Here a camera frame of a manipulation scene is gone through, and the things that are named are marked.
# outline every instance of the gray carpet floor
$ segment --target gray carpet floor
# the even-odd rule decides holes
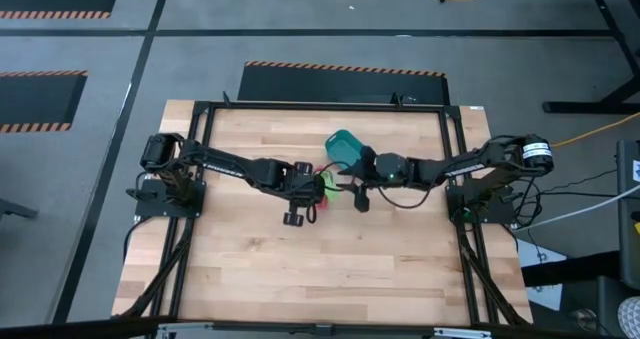
[[[606,0],[632,48],[638,18]],[[117,0],[91,20],[0,20],[7,28],[145,29],[156,0]],[[159,29],[603,29],[593,0],[167,0]],[[88,70],[66,133],[0,135],[0,197],[38,208],[35,220],[0,222],[0,326],[51,319],[72,248],[123,105],[142,37],[0,37],[0,71]],[[235,97],[247,60],[313,62],[447,73],[454,105],[484,106],[492,134],[537,133],[551,142],[619,120],[550,115],[548,100],[595,101],[631,77],[615,41],[589,38],[158,37],[154,39],[116,161],[70,320],[108,318],[135,203],[125,194],[168,99]],[[558,149],[541,188],[615,168],[615,143],[638,139],[640,121]],[[615,175],[581,191],[614,193]],[[546,198],[541,219],[599,199]],[[617,248],[617,211],[606,207],[532,230],[570,256]]]

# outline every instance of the orange and black striped tape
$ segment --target orange and black striped tape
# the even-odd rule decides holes
[[[101,11],[0,11],[0,19],[107,19]]]
[[[32,72],[0,72],[0,77],[52,76],[52,75],[87,76],[87,71],[86,70],[58,70],[58,71],[32,71]]]
[[[323,65],[323,64],[302,64],[302,63],[281,63],[252,60],[244,64],[245,66],[263,66],[263,67],[276,67],[276,68],[299,68],[299,69],[322,69],[322,70],[340,70],[340,71],[355,71],[363,73],[383,73],[383,74],[409,74],[409,75],[426,75],[445,77],[444,73],[436,71],[426,70],[404,70],[404,69],[385,69],[385,68],[371,68],[371,67],[359,67],[348,65]]]
[[[70,128],[71,128],[71,123],[0,124],[0,134],[2,134],[2,133],[67,131]]]

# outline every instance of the black stand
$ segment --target black stand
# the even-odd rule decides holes
[[[640,92],[640,68],[633,57],[624,35],[618,28],[613,15],[604,0],[595,0],[600,7],[600,13],[604,18],[609,30],[613,33],[613,38],[620,46],[629,68],[633,73],[633,78],[623,84],[611,94],[598,102],[544,102],[542,109],[545,113],[558,114],[635,114],[640,112],[640,104],[625,104],[625,100]],[[628,0],[634,11],[640,18],[640,0]]]
[[[35,218],[38,212],[22,205],[0,199],[0,219],[3,215],[18,215],[24,218]]]
[[[526,287],[591,280],[599,275],[620,278],[618,250],[522,268]]]
[[[598,102],[544,102],[542,109],[546,113],[558,114],[635,114],[640,112],[640,104],[623,102],[638,92],[640,76],[636,75]]]

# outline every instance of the wooden tabletop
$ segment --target wooden tabletop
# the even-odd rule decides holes
[[[193,103],[169,101],[160,131],[186,136]],[[461,112],[467,146],[482,146],[489,138],[484,110],[461,107]],[[453,123],[449,127],[457,148]],[[338,129],[349,130],[378,153],[444,157],[438,117],[427,113],[218,109],[209,145],[248,158],[320,166],[330,161],[324,141]],[[371,210],[364,214],[353,208],[353,195],[341,193],[318,212],[316,224],[296,228],[282,224],[287,202],[215,172],[207,171],[204,180],[205,207],[195,225],[181,319],[469,324],[443,186],[413,210],[393,207],[370,191]],[[401,204],[416,203],[423,194],[387,191]],[[156,274],[166,228],[167,219],[157,218],[133,234],[114,314],[133,304]],[[518,313],[531,320],[513,238],[499,225],[483,225],[483,231],[493,279]],[[475,284],[481,319],[486,319],[477,278]],[[171,277],[163,313],[172,287]]]

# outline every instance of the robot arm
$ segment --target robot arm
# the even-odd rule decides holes
[[[404,158],[395,153],[377,155],[363,147],[361,159],[340,174],[355,175],[360,186],[342,185],[356,195],[355,207],[369,210],[366,189],[411,188],[430,191],[448,178],[484,168],[495,168],[482,179],[465,181],[461,190],[468,200],[481,198],[523,177],[539,177],[553,170],[549,143],[535,135],[497,137],[480,149],[444,160]]]
[[[149,137],[140,165],[146,172],[160,177],[166,187],[167,201],[183,207],[196,203],[191,166],[243,179],[252,188],[289,201],[289,211],[284,216],[287,225],[302,226],[304,218],[297,214],[297,209],[318,204],[324,196],[324,179],[312,174],[310,163],[247,159],[184,139],[179,134]]]

